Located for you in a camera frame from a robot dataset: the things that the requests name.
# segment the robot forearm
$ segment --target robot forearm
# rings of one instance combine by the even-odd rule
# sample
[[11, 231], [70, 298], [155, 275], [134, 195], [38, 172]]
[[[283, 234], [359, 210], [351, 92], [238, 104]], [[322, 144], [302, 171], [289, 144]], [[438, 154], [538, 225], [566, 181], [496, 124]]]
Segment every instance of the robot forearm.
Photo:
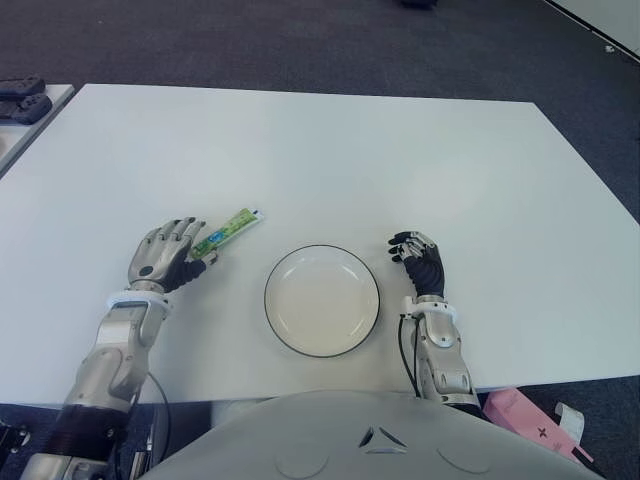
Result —
[[405, 297], [403, 315], [418, 320], [416, 382], [421, 396], [445, 405], [475, 407], [479, 413], [480, 403], [454, 324], [455, 309], [438, 295], [423, 295], [415, 303], [412, 297]]
[[25, 480], [100, 478], [123, 436], [170, 307], [159, 293], [137, 291], [122, 292], [109, 304], [48, 442], [23, 472]]

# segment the black cable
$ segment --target black cable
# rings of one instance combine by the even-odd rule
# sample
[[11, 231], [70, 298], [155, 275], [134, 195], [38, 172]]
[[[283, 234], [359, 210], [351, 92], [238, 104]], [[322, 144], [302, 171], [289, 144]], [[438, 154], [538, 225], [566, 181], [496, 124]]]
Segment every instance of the black cable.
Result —
[[420, 397], [418, 390], [418, 325], [420, 320], [416, 319], [416, 331], [413, 335], [413, 381], [416, 384], [416, 397]]
[[160, 382], [158, 382], [158, 379], [154, 377], [151, 372], [149, 372], [147, 375], [149, 375], [149, 378], [153, 381], [153, 383], [156, 384], [156, 387], [158, 388], [160, 395], [162, 395], [164, 408], [165, 408], [165, 411], [167, 412], [167, 436], [165, 439], [164, 448], [162, 449], [162, 455], [160, 455], [160, 459], [158, 460], [158, 463], [160, 463], [165, 459], [165, 457], [167, 456], [167, 451], [169, 450], [169, 440], [171, 439], [171, 409], [169, 408], [169, 400], [167, 400], [167, 396], [165, 395], [164, 390], [160, 386]]
[[409, 364], [407, 363], [407, 358], [404, 355], [404, 347], [402, 346], [402, 324], [404, 323], [404, 317], [400, 316], [400, 322], [398, 322], [398, 347], [400, 348], [400, 356], [402, 357], [402, 364], [404, 365], [404, 369], [407, 372], [409, 377], [409, 381], [411, 382], [411, 386], [413, 387], [413, 392], [416, 397], [420, 398], [420, 393], [418, 392], [418, 384], [416, 383], [416, 379], [411, 374], [411, 370], [409, 370]]
[[[133, 397], [133, 402], [131, 402], [131, 408], [129, 409], [129, 420], [133, 416], [133, 410], [138, 405], [138, 401], [140, 400], [140, 394], [142, 393], [142, 387], [138, 389], [135, 396]], [[120, 448], [124, 442], [120, 439], [115, 444], [114, 452], [113, 452], [113, 474], [116, 477], [116, 480], [122, 480], [122, 459], [120, 455]]]

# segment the robotic hand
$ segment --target robotic hand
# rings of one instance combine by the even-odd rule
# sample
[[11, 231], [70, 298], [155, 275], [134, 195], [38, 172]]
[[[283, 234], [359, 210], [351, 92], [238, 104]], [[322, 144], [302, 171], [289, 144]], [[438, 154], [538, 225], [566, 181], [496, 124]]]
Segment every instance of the robotic hand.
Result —
[[197, 278], [217, 258], [214, 251], [188, 259], [204, 224], [194, 217], [172, 220], [142, 240], [129, 266], [130, 287], [109, 298], [95, 344], [23, 480], [106, 478], [109, 456], [149, 373], [149, 351], [171, 311], [164, 294]]
[[393, 255], [391, 260], [404, 263], [418, 297], [444, 297], [444, 268], [433, 240], [420, 232], [401, 232], [389, 240], [389, 244], [393, 245], [389, 249]]
[[169, 293], [198, 278], [207, 263], [211, 265], [217, 259], [214, 250], [204, 260], [186, 261], [193, 239], [204, 225], [189, 217], [151, 230], [129, 265], [131, 289]]
[[481, 416], [480, 404], [462, 359], [456, 311], [444, 299], [444, 267], [435, 242], [420, 232], [401, 232], [389, 244], [394, 262], [402, 262], [416, 287], [417, 299], [405, 297], [398, 341], [402, 349], [402, 325], [412, 318], [414, 374], [409, 373], [416, 395]]

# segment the white plate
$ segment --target white plate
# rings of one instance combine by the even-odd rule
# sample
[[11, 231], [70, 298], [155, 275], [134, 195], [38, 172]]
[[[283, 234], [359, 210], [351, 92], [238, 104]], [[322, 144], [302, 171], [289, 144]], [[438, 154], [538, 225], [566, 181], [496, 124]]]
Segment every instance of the white plate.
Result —
[[264, 292], [275, 334], [293, 350], [333, 357], [367, 338], [378, 318], [380, 296], [373, 275], [355, 255], [312, 245], [275, 266]]

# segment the pink box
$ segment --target pink box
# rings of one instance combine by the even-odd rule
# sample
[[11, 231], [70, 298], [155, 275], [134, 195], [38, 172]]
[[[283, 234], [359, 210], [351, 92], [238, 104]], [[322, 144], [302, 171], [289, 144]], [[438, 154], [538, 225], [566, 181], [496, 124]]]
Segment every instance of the pink box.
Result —
[[591, 458], [553, 420], [516, 388], [492, 392], [484, 405], [485, 415], [496, 425], [560, 453], [577, 463], [573, 449], [578, 449], [590, 462]]

